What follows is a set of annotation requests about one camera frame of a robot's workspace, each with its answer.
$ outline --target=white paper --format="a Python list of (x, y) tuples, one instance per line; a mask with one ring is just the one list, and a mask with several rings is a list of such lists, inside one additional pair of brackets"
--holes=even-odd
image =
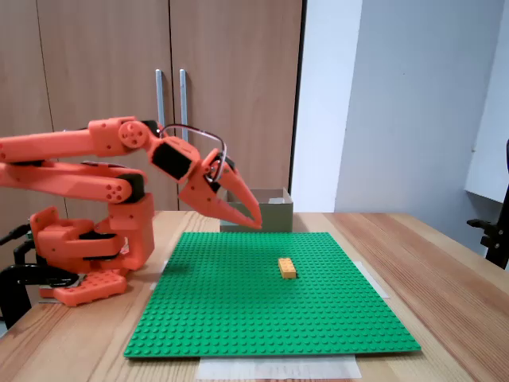
[(284, 197), (271, 197), (269, 199), (270, 205), (283, 205), (285, 204), (285, 198)]
[(197, 380), (361, 378), (356, 356), (201, 358)]
[(353, 263), (356, 265), (360, 273), (362, 273), (366, 280), (371, 284), (373, 289), (377, 291), (381, 298), (389, 298), (387, 292), (383, 290), (383, 288), (380, 286), (380, 284), (376, 282), (375, 279), (373, 279), (373, 276), (370, 275), (370, 273), (367, 271), (367, 269), (364, 267), (361, 261), (354, 261)]

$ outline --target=wood grain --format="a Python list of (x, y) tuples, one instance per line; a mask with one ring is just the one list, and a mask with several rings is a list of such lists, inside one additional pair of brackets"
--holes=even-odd
[[(188, 122), (219, 135), (251, 188), (288, 188), (301, 0), (170, 0), (173, 83)], [(181, 121), (174, 89), (175, 120)], [(208, 140), (189, 135), (208, 154)]]
[[(501, 346), (509, 333), (507, 318), (501, 321), (507, 294), (493, 282), (501, 280), (498, 268), (483, 261), (474, 271), (463, 264), (461, 253), (473, 261), (466, 248), (444, 249), (439, 243), (449, 239), (406, 215), (302, 213), (294, 223), (300, 232), (330, 232), (352, 260), (362, 261), (422, 345), (420, 353), (357, 357), (362, 380), (505, 378), (503, 363), (490, 361), (507, 351)], [(197, 359), (128, 361), (122, 353), (181, 233), (218, 230), (217, 220), (195, 212), (157, 214), (156, 249), (130, 276), (128, 292), (77, 308), (34, 307), (0, 340), (2, 380), (193, 381)], [(444, 295), (447, 302), (439, 301)]]
[[(44, 0), (38, 2), (49, 103), (55, 131), (91, 119), (135, 115), (157, 120), (155, 69), (165, 74), (165, 117), (173, 121), (166, 0)], [(98, 161), (96, 157), (79, 158)], [(177, 186), (145, 152), (101, 158), (143, 170), (156, 209), (177, 209)], [(73, 218), (103, 219), (104, 204), (67, 199)]]
[[(42, 63), (37, 7), (32, 0), (0, 0), (0, 136), (52, 131)], [(0, 236), (27, 222), (30, 215), (55, 205), (65, 216), (64, 199), (23, 189), (0, 190)], [(0, 270), (14, 263), (13, 249), (2, 246)], [(27, 256), (35, 261), (35, 256)]]
[[(390, 216), (332, 219), (473, 378), (509, 380), (506, 292)], [(491, 264), (484, 268), (484, 275), (503, 272)]]

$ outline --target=white wall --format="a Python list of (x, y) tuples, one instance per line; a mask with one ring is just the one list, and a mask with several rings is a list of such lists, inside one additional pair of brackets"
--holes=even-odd
[(503, 202), (509, 182), (509, 2), (505, 3), (492, 77), (465, 188)]
[(293, 154), (296, 212), (332, 212), (362, 0), (309, 0)]
[(503, 0), (364, 0), (337, 211), (408, 212), (476, 251), (464, 191)]

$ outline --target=green lego baseplate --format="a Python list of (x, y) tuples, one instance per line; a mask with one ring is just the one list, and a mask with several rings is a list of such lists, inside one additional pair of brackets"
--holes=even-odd
[[(283, 279), (291, 258), (296, 279)], [(184, 233), (125, 357), (417, 351), (328, 233)]]

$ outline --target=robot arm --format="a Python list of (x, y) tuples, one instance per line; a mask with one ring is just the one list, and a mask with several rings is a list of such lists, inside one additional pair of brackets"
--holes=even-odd
[[(185, 184), (179, 198), (197, 212), (261, 228), (258, 202), (231, 160), (222, 162), (217, 149), (202, 159), (198, 150), (188, 142), (174, 136), (160, 138), (160, 130), (161, 126), (154, 121), (122, 117), (91, 121), (88, 128), (79, 131), (0, 138), (0, 185), (120, 204), (136, 193), (136, 182), (126, 176), (138, 174), (139, 178), (145, 177), (142, 171), (50, 159), (87, 154), (112, 157), (143, 149), (153, 166), (177, 183)], [(251, 217), (244, 216), (217, 197), (221, 186), (246, 205)]]

